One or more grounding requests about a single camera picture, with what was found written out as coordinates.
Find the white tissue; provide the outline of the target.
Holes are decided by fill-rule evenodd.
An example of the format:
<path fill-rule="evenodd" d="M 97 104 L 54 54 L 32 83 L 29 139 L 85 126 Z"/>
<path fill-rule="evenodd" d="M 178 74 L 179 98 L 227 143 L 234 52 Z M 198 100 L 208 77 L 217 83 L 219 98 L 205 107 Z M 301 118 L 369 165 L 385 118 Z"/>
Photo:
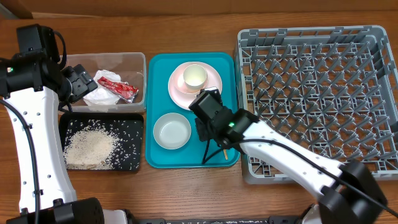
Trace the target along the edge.
<path fill-rule="evenodd" d="M 83 97 L 83 101 L 88 106 L 115 105 L 120 100 L 120 97 L 118 95 L 115 95 L 98 83 L 98 80 L 101 77 L 105 77 L 112 82 L 121 82 L 121 77 L 118 74 L 110 72 L 108 70 L 98 70 L 93 78 L 98 87 Z"/>

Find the wooden chopstick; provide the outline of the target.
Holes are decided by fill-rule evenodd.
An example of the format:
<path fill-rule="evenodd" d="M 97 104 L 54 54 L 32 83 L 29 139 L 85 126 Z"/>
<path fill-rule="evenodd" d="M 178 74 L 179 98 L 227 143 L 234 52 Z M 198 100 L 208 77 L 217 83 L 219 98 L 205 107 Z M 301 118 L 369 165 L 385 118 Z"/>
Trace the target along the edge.
<path fill-rule="evenodd" d="M 227 161 L 228 160 L 228 153 L 226 152 L 226 149 L 223 150 L 224 158 Z"/>

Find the red snack wrapper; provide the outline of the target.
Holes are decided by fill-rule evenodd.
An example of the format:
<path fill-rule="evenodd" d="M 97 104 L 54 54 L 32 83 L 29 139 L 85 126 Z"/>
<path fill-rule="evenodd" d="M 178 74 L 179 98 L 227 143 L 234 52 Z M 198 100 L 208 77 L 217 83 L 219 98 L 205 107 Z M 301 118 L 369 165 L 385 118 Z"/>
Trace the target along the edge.
<path fill-rule="evenodd" d="M 113 82 L 101 77 L 98 79 L 98 83 L 127 103 L 132 103 L 139 92 L 136 87 L 128 84 L 128 82 Z"/>

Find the grey bowl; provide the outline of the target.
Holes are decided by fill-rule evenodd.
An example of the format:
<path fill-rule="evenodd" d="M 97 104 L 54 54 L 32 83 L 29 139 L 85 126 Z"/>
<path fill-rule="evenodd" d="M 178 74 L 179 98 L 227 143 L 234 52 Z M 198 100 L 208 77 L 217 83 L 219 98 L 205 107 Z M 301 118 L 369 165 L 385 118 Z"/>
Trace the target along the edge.
<path fill-rule="evenodd" d="M 156 143 L 168 150 L 179 149 L 190 139 L 192 129 L 186 117 L 178 113 L 161 116 L 154 125 L 153 136 Z"/>

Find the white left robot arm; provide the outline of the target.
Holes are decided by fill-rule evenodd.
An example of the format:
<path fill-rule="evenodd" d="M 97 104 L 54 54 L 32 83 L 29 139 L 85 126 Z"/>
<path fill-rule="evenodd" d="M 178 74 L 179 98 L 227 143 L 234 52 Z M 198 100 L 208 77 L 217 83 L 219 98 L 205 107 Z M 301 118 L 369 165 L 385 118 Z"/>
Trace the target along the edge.
<path fill-rule="evenodd" d="M 8 223 L 135 223 L 127 210 L 105 210 L 97 198 L 78 200 L 67 174 L 58 106 L 97 88 L 81 66 L 43 52 L 1 62 L 1 104 L 7 108 L 21 175 L 21 215 Z"/>

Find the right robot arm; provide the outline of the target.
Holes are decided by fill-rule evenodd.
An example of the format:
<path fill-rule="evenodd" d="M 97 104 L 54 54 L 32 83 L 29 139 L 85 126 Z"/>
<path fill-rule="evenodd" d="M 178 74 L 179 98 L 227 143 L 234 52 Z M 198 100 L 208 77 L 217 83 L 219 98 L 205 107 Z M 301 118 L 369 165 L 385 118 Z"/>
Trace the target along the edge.
<path fill-rule="evenodd" d="M 275 167 L 313 195 L 298 223 L 374 223 L 383 211 L 396 216 L 372 173 L 362 163 L 343 164 L 302 147 L 248 110 L 224 106 L 217 88 L 200 90 L 189 106 L 202 141 L 235 149 Z"/>

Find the clear plastic waste bin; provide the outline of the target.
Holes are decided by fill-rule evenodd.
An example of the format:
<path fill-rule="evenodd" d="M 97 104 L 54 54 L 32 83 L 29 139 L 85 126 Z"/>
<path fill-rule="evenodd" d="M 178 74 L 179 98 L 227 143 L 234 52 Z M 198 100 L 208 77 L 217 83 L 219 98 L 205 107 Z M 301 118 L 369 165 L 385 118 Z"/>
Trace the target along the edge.
<path fill-rule="evenodd" d="M 67 65 L 82 65 L 94 76 L 98 70 L 108 70 L 138 89 L 132 103 L 119 100 L 115 105 L 88 106 L 83 100 L 72 104 L 74 112 L 82 113 L 143 113 L 146 110 L 147 68 L 146 57 L 141 52 L 75 54 L 67 56 Z"/>

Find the grey dishwasher rack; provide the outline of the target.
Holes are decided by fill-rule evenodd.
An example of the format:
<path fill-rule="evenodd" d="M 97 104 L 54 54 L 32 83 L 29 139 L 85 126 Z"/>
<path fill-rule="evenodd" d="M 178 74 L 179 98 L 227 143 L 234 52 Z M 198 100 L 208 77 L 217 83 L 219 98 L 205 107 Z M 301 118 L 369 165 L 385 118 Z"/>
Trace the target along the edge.
<path fill-rule="evenodd" d="M 381 26 L 243 29 L 239 106 L 323 157 L 397 178 L 397 66 Z"/>

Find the white cup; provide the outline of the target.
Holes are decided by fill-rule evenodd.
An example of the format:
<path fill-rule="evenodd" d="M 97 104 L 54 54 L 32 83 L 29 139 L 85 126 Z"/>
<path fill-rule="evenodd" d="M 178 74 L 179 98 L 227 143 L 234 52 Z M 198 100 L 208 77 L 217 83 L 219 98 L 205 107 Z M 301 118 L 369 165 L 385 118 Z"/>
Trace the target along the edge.
<path fill-rule="evenodd" d="M 192 91 L 204 87 L 207 79 L 207 71 L 199 64 L 191 64 L 183 71 L 184 84 Z"/>

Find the teal serving tray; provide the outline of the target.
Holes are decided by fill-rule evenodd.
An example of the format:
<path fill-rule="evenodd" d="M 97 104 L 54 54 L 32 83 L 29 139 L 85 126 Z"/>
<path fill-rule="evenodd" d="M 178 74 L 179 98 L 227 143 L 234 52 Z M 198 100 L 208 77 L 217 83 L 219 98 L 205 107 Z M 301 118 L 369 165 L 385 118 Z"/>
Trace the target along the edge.
<path fill-rule="evenodd" d="M 227 158 L 219 152 L 205 164 L 201 163 L 206 142 L 201 142 L 198 138 L 195 115 L 190 110 L 177 106 L 169 95 L 169 79 L 174 70 L 185 62 L 203 62 L 213 67 L 221 77 L 223 104 L 233 111 L 238 109 L 234 62 L 228 54 L 212 52 L 156 55 L 149 63 L 147 80 L 146 161 L 158 169 L 233 166 L 239 160 L 240 153 L 232 149 L 227 151 Z M 191 126 L 190 139 L 178 149 L 165 149 L 154 138 L 156 121 L 168 113 L 184 116 Z"/>

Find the black mounting rail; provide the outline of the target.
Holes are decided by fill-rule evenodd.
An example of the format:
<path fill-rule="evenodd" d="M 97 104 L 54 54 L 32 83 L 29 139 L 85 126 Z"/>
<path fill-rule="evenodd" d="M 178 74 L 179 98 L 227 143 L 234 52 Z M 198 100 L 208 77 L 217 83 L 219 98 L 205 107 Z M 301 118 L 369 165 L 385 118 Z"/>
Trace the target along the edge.
<path fill-rule="evenodd" d="M 270 216 L 267 218 L 239 219 L 188 219 L 166 220 L 164 218 L 138 219 L 139 224 L 299 224 L 302 219 L 296 215 Z"/>

